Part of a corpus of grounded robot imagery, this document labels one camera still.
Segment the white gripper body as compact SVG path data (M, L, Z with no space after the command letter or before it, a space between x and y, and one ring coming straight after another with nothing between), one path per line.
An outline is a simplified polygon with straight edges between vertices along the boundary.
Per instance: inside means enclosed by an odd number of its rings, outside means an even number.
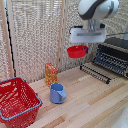
M105 29L95 30L94 32L86 32L82 27L70 29L71 43L103 43L105 39Z

